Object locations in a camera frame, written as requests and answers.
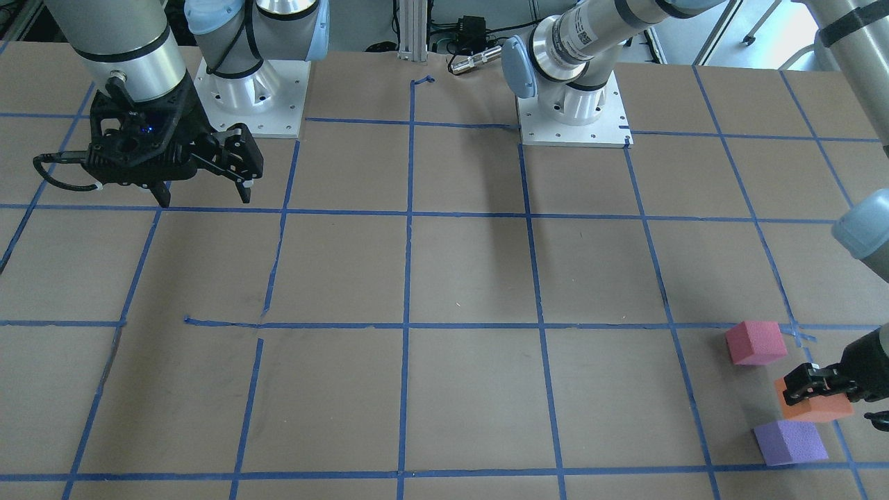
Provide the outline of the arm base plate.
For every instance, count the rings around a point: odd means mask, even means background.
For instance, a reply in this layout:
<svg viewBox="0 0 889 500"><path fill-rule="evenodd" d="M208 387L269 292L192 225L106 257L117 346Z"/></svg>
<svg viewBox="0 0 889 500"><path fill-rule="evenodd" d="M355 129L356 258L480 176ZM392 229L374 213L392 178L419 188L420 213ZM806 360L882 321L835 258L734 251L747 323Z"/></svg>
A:
<svg viewBox="0 0 889 500"><path fill-rule="evenodd" d="M528 99L517 100L525 146L629 148L634 144L618 79L583 91L547 82Z"/></svg>
<svg viewBox="0 0 889 500"><path fill-rule="evenodd" d="M225 79L207 74L201 60L194 85L218 131L243 123L255 138L297 139L311 67L309 61L269 60L254 75Z"/></svg>

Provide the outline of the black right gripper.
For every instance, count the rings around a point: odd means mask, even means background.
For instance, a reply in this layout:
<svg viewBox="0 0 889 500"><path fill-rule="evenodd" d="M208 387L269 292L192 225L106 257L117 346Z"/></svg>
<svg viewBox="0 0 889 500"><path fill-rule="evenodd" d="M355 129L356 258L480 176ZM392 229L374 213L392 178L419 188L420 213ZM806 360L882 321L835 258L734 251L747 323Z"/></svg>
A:
<svg viewBox="0 0 889 500"><path fill-rule="evenodd" d="M137 102L123 74L114 71L93 98L90 124L82 162L93 179L88 191L112 183L137 185L169 208L172 181L204 169L233 181L241 202L250 203L251 187L263 177L263 153L247 124L214 133L190 73L171 92Z"/></svg>

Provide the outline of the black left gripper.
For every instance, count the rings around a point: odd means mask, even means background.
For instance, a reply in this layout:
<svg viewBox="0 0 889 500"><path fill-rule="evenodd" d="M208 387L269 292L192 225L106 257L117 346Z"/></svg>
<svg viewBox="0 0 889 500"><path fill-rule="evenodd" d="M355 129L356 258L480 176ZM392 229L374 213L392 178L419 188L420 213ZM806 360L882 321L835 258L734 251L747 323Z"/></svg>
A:
<svg viewBox="0 0 889 500"><path fill-rule="evenodd" d="M819 396L847 394L849 401L876 402L888 397L887 327L867 333L845 347L839 363L820 367L806 362L782 378L788 406ZM889 411L865 412L878 431L889 431Z"/></svg>

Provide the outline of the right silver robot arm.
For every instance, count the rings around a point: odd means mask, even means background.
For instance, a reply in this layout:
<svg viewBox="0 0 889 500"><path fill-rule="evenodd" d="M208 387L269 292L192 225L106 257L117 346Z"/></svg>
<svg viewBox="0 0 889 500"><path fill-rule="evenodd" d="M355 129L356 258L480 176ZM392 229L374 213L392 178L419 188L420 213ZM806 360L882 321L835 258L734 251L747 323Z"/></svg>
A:
<svg viewBox="0 0 889 500"><path fill-rule="evenodd" d="M263 177L255 134L294 138L312 61L329 48L327 1L187 1L202 51L196 77L156 1L48 1L97 85L85 151L33 158L69 191L133 185L168 208L168 183L201 169L234 183L249 203Z"/></svg>

